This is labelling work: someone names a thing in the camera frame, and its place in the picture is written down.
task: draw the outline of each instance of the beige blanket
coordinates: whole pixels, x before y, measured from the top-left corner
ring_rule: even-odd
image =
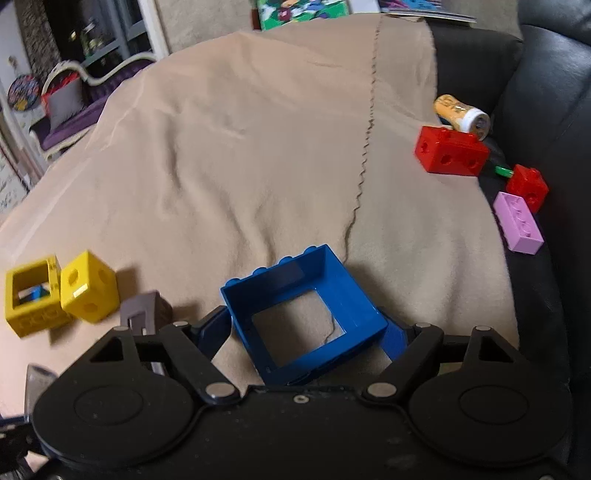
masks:
[[[0,270],[50,253],[65,265],[88,248],[118,271],[122,298],[155,288],[178,317],[197,317],[222,302],[227,279],[328,243],[392,314],[450,333],[487,323],[516,343],[501,240],[476,180],[427,174],[413,156],[420,126],[436,122],[435,84],[426,25],[379,15],[183,50],[124,82],[15,209],[0,228]],[[281,315],[261,319],[278,356],[337,335],[318,306],[287,309],[287,337]],[[22,411],[29,362],[61,372],[117,323],[18,339],[0,322],[0,413]],[[260,381],[235,337],[214,362],[241,388]],[[386,362],[368,352],[333,378]]]

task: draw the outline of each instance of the pink lego brick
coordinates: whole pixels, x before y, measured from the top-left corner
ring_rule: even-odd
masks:
[[[544,243],[525,200],[517,195],[499,192],[492,204],[499,219],[509,250],[534,255]]]

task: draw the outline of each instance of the book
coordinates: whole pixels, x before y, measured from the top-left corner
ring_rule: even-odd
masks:
[[[383,13],[401,17],[427,17],[476,23],[476,18],[446,11],[441,0],[379,0]]]
[[[346,0],[257,0],[257,6],[263,30],[289,22],[349,15]]]

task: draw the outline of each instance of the red block with holes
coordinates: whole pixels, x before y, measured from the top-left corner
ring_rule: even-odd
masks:
[[[423,127],[414,154],[430,173],[476,177],[490,151],[474,134]]]
[[[537,213],[550,189],[535,168],[516,165],[513,176],[507,182],[507,193],[523,197],[530,212]]]

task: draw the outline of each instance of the yellow cube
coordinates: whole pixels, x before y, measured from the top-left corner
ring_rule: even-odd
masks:
[[[88,250],[61,272],[61,308],[96,323],[119,308],[115,272]]]
[[[21,293],[34,288],[42,289],[44,296],[21,298]],[[60,266],[55,255],[7,272],[4,316],[21,338],[72,320],[60,305]]]

